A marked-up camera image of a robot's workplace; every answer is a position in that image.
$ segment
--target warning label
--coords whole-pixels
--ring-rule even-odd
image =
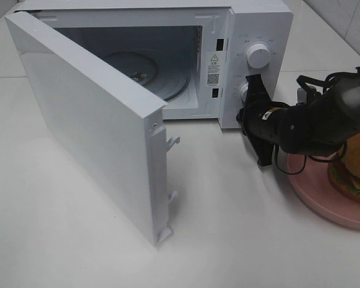
[[[208,87],[219,86],[224,75],[226,61],[225,51],[214,51],[206,54],[206,85]]]

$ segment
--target white knob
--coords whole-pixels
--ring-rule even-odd
[[[247,50],[247,61],[252,68],[263,68],[270,60],[271,53],[265,44],[256,43]]]

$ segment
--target pink plate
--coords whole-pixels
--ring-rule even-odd
[[[288,171],[298,171],[304,156],[288,154]],[[313,211],[340,225],[360,230],[360,203],[348,199],[329,183],[326,163],[307,159],[302,173],[289,175],[299,198]]]

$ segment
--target sticker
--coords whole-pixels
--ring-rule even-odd
[[[206,86],[218,87],[224,77],[224,65],[226,63],[225,51],[213,51],[206,53]]]
[[[270,108],[267,112],[264,113],[262,119],[263,119],[263,120],[267,120],[268,117],[269,117],[274,111],[276,111],[277,109],[280,109],[280,107]]]

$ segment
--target qr code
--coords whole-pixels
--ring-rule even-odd
[[[216,85],[218,84],[219,74],[208,74],[207,85]]]

